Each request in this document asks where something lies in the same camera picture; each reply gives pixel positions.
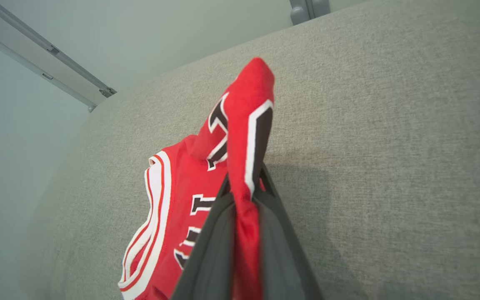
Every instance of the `gray upholstery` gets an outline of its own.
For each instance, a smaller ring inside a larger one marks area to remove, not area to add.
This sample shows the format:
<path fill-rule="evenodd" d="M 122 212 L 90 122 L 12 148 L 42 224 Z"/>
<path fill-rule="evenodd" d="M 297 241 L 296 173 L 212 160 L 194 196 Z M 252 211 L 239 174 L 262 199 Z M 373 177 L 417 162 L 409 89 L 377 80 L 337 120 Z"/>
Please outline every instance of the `gray upholstery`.
<path fill-rule="evenodd" d="M 23 240 L 33 300 L 121 298 L 147 159 L 256 55 L 276 77 L 265 163 L 325 296 L 480 299 L 480 1 L 372 0 L 98 106 Z"/>

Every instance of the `gray couch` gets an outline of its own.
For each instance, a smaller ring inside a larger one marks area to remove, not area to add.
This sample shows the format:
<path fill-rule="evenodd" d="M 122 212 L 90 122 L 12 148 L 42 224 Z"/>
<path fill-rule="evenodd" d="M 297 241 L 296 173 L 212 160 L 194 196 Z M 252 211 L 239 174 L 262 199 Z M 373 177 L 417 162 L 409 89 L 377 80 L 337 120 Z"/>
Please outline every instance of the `gray couch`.
<path fill-rule="evenodd" d="M 480 299 L 480 0 L 372 0 L 110 97 L 36 209 L 25 293 L 121 298 L 149 156 L 254 56 L 276 78 L 265 163 L 326 298 Z"/>

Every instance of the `red stripe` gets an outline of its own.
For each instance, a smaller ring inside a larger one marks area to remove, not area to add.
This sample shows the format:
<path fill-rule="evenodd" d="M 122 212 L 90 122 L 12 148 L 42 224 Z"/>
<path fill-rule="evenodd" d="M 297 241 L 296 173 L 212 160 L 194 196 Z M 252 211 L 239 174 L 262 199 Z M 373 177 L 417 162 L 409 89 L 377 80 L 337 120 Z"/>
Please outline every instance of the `red stripe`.
<path fill-rule="evenodd" d="M 140 277 L 142 276 L 143 270 L 145 269 L 145 266 L 147 265 L 147 262 L 149 260 L 149 256 L 151 256 L 151 252 L 153 252 L 153 246 L 155 245 L 155 241 L 157 239 L 158 232 L 160 230 L 160 210 L 162 209 L 162 200 L 163 200 L 163 196 L 164 196 L 164 162 L 162 161 L 160 156 L 155 155 L 154 157 L 156 159 L 158 159 L 158 161 L 162 165 L 162 172 L 160 173 L 160 181 L 161 181 L 161 184 L 162 184 L 162 188 L 160 190 L 160 200 L 158 202 L 158 223 L 157 223 L 157 228 L 156 228 L 156 231 L 155 231 L 156 234 L 153 237 L 153 242 L 151 243 L 151 247 L 149 248 L 149 251 L 148 251 L 147 255 L 145 256 L 145 260 L 144 260 L 144 262 L 142 264 L 142 267 L 140 269 L 140 273 L 138 273 L 136 278 L 131 283 L 129 283 L 129 285 L 120 289 L 122 292 L 125 292 L 128 289 L 132 288 L 138 282 Z"/>
<path fill-rule="evenodd" d="M 146 172 L 147 176 L 147 188 L 149 190 L 149 198 L 151 199 L 151 216 L 149 216 L 149 222 L 151 222 L 151 218 L 153 217 L 153 194 L 151 192 L 151 184 L 149 183 L 149 168 L 147 169 Z M 145 225 L 145 227 L 141 230 L 141 232 L 137 235 L 137 238 L 133 241 L 133 243 L 130 245 L 129 249 L 127 250 L 127 253 L 125 254 L 125 259 L 123 260 L 123 267 L 125 268 L 126 263 L 127 263 L 127 255 L 129 254 L 129 251 L 131 251 L 131 248 L 137 243 L 138 239 L 142 236 L 142 234 L 145 232 L 147 227 L 149 226 L 149 222 Z M 123 273 L 123 281 L 126 280 L 126 272 Z"/>

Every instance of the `striped trim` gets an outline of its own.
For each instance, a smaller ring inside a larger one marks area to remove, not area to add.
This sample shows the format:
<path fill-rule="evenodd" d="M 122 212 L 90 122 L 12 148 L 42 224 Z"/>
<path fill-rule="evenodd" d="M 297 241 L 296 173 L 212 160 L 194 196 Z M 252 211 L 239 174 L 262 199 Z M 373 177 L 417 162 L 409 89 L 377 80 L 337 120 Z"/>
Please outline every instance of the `striped trim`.
<path fill-rule="evenodd" d="M 134 299 L 145 291 L 158 262 L 166 232 L 172 179 L 170 159 L 166 152 L 161 151 L 150 160 L 155 164 L 145 172 L 145 183 L 151 204 L 148 220 L 137 230 L 129 243 L 123 261 L 122 279 L 118 283 L 125 300 Z M 135 273 L 130 274 L 132 261 L 146 243 Z"/>

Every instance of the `red jersey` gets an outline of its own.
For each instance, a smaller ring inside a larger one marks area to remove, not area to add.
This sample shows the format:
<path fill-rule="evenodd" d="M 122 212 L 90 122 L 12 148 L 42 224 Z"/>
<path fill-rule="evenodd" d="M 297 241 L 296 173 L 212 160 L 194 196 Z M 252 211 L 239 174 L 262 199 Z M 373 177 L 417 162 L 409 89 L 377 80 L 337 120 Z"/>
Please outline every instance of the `red jersey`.
<path fill-rule="evenodd" d="M 149 159 L 145 187 L 150 211 L 122 261 L 118 286 L 124 299 L 172 296 L 227 173 L 237 211 L 234 296 L 261 299 L 258 211 L 251 197 L 259 184 L 272 125 L 273 84 L 268 66 L 253 59 L 225 91 L 198 135 L 189 135 Z"/>

